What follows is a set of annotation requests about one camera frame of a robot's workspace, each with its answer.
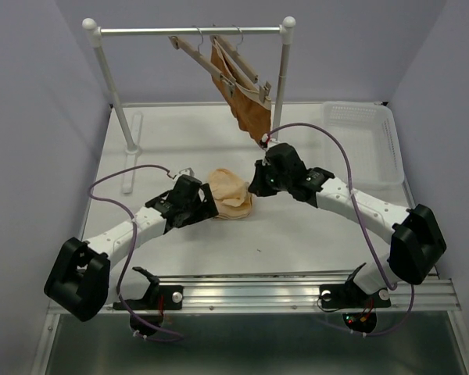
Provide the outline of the beige underwear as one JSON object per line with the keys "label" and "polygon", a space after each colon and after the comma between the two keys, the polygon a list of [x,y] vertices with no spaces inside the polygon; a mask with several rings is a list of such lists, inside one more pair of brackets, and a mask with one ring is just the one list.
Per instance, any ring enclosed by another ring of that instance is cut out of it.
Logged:
{"label": "beige underwear", "polygon": [[240,220],[252,213],[252,194],[248,184],[235,173],[216,169],[209,173],[208,184],[217,207],[217,219]]}

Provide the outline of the wooden clip hanger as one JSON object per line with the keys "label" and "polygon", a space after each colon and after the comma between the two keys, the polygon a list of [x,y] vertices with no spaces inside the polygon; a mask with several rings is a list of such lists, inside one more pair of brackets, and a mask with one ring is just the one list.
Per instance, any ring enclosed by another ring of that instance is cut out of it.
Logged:
{"label": "wooden clip hanger", "polygon": [[207,59],[198,48],[194,48],[182,37],[176,35],[169,37],[169,40],[176,50],[182,50],[189,57],[195,60],[210,76],[221,83],[221,86],[227,91],[231,98],[235,92],[235,82],[227,77],[219,68],[217,68],[209,59]]}

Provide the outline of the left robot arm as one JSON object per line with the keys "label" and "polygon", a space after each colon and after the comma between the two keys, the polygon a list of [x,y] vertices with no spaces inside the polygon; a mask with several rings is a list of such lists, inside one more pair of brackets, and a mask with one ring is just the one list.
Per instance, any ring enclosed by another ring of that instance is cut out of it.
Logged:
{"label": "left robot arm", "polygon": [[44,293],[80,321],[88,321],[109,301],[110,272],[131,249],[217,215],[210,186],[183,174],[171,190],[146,202],[129,220],[84,241],[65,241]]}

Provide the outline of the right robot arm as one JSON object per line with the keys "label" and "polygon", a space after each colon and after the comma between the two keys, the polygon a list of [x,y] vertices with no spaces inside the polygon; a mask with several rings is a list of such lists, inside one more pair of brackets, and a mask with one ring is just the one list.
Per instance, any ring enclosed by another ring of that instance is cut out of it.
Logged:
{"label": "right robot arm", "polygon": [[381,290],[400,281],[420,285],[446,250],[435,214],[427,206],[405,208],[384,202],[349,186],[332,172],[308,168],[287,143],[268,148],[255,163],[249,192],[262,198],[279,192],[296,201],[338,214],[358,223],[363,233],[374,233],[389,245],[389,253],[358,266],[344,284],[321,286],[325,309],[353,309],[372,302],[390,304]]}

